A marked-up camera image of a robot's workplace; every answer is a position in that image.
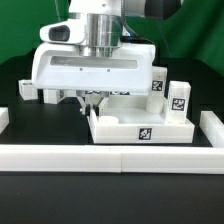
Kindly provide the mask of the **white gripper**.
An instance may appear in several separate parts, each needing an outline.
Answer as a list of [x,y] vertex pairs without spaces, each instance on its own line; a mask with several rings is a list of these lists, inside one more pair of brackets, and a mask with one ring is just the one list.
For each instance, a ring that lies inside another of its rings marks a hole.
[[[155,46],[123,43],[111,57],[81,56],[79,47],[41,44],[35,52],[32,83],[38,89],[73,89],[80,112],[89,115],[84,91],[147,92],[152,82]],[[93,109],[103,115],[109,95],[92,97]]]

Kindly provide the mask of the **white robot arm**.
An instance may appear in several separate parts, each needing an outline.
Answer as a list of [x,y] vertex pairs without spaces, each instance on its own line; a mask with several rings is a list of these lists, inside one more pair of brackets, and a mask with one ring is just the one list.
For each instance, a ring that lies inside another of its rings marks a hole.
[[40,29],[42,44],[32,83],[43,90],[74,90],[87,115],[112,92],[146,93],[156,47],[139,44],[128,16],[167,19],[183,0],[71,0],[69,18]]

